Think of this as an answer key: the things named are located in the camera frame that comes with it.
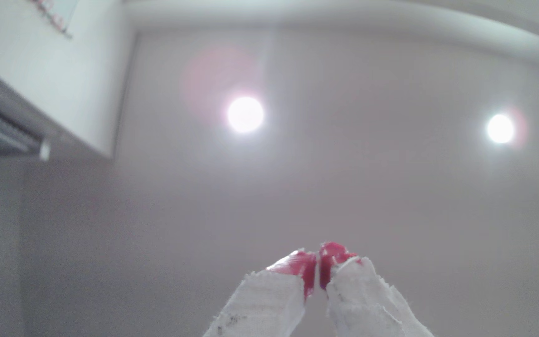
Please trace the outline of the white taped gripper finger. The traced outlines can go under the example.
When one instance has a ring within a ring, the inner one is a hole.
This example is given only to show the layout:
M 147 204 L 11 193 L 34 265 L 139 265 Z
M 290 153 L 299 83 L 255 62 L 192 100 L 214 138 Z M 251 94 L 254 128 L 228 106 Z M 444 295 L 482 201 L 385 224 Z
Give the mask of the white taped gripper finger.
M 316 277 L 315 252 L 296 250 L 247 274 L 203 336 L 291 336 Z
M 372 261 L 335 242 L 318 252 L 319 281 L 337 336 L 433 336 Z

